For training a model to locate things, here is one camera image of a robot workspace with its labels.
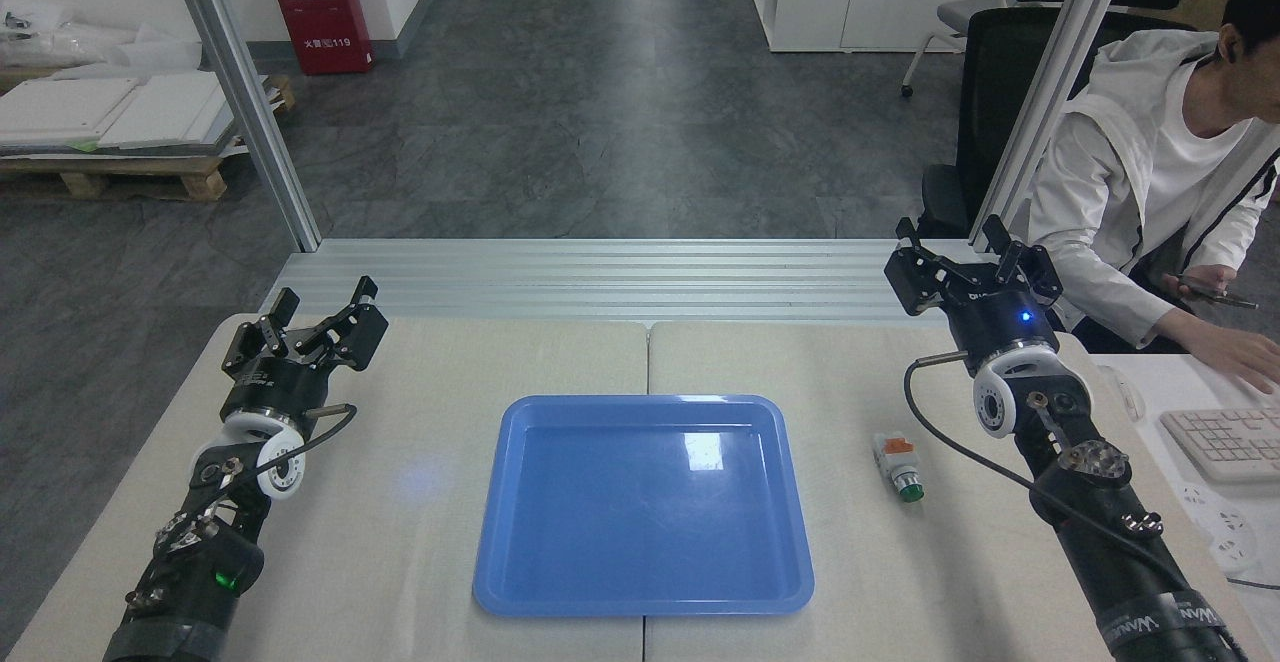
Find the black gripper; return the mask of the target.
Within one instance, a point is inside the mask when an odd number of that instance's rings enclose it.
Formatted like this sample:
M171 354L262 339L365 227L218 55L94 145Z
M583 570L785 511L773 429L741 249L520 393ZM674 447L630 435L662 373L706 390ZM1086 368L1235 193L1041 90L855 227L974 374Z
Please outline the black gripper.
M1062 295L1047 248L1012 239L995 214L983 222L982 232L989 251L998 256L997 289L968 284L963 266L924 248L914 222L901 216L895 228L899 246L884 265L899 303L909 316L919 316L950 300L950 330L966 362L987 362L1025 346L1059 351L1056 333L1039 305L1053 303Z
M270 414L314 429L306 416L325 406L328 378L335 366L364 371L388 329L388 321L372 302L378 284L360 278L349 303L319 324L297 330L296 353L301 361L284 359L291 352L287 325L300 306L291 288L280 289L268 311L256 321L241 324L221 362L233 387L220 410L224 423L238 412Z

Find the person's left hand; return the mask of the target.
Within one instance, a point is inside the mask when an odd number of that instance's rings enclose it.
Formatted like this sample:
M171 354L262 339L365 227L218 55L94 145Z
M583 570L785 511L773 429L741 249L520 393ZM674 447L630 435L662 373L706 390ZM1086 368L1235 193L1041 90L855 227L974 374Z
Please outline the person's left hand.
M1179 275L1164 274L1165 289L1178 298L1225 300L1236 270L1225 265L1197 265Z

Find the person's right hand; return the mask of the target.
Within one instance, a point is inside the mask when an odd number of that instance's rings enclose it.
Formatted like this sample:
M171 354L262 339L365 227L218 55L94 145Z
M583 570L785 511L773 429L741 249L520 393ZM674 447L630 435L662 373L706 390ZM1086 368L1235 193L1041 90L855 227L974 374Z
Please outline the person's right hand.
M1194 318L1181 346L1224 376L1235 378L1265 394L1277 392L1279 347L1267 337Z

